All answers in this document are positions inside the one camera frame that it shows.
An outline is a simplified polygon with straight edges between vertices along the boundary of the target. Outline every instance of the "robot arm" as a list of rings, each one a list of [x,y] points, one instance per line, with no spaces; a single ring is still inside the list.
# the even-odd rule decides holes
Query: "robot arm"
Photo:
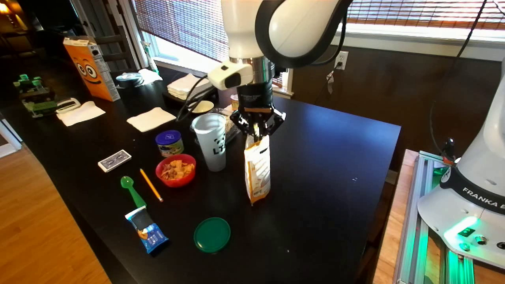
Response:
[[[229,62],[208,73],[219,90],[236,87],[232,121],[259,140],[285,114],[271,106],[273,65],[304,66],[330,47],[352,0],[221,0]]]

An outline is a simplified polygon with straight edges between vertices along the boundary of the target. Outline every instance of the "paper cup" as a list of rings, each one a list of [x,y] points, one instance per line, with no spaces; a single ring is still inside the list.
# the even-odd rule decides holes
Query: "paper cup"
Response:
[[[222,170],[225,167],[225,117],[203,114],[192,120],[191,128],[199,140],[206,169],[210,172]]]

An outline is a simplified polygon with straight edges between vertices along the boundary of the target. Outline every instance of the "window blinds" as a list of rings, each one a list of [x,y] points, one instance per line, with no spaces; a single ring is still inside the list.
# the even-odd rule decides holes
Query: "window blinds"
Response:
[[[221,0],[131,0],[140,30],[214,60],[227,58]]]
[[[505,30],[500,0],[487,0],[476,28]],[[349,22],[470,28],[483,0],[353,0]]]

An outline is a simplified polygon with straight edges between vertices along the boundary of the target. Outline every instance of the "wall outlet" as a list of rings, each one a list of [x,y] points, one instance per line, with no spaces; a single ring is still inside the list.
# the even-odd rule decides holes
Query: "wall outlet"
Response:
[[[345,69],[347,57],[349,57],[347,50],[337,52],[337,55],[334,58],[334,69]]]

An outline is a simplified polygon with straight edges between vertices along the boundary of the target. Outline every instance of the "green spoon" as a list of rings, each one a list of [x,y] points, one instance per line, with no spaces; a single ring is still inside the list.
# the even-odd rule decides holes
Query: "green spoon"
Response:
[[[135,204],[135,207],[145,207],[145,200],[142,199],[142,196],[132,188],[132,178],[128,175],[123,175],[121,180],[121,188],[129,191],[129,196],[132,199],[132,202]]]

